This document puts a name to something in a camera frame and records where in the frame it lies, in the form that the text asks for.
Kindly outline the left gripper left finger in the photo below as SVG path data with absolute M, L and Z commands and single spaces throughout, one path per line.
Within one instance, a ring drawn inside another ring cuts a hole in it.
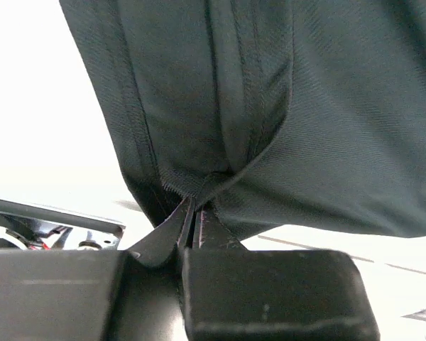
M 160 269 L 181 257 L 192 246 L 195 201 L 185 198 L 151 233 L 129 248 L 131 255 L 149 269 Z

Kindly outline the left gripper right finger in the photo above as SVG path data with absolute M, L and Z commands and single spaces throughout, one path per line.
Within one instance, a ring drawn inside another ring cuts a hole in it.
M 212 209 L 202 209 L 196 214 L 193 248 L 246 250 L 246 247 L 219 221 Z

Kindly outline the black shorts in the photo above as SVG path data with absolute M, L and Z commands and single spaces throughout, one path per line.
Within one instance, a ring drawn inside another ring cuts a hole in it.
M 154 225 L 426 236 L 426 1 L 60 5 Z

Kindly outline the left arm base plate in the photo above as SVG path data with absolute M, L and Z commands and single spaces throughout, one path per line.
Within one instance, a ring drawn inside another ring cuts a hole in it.
M 124 230 L 103 217 L 0 198 L 0 249 L 117 249 Z

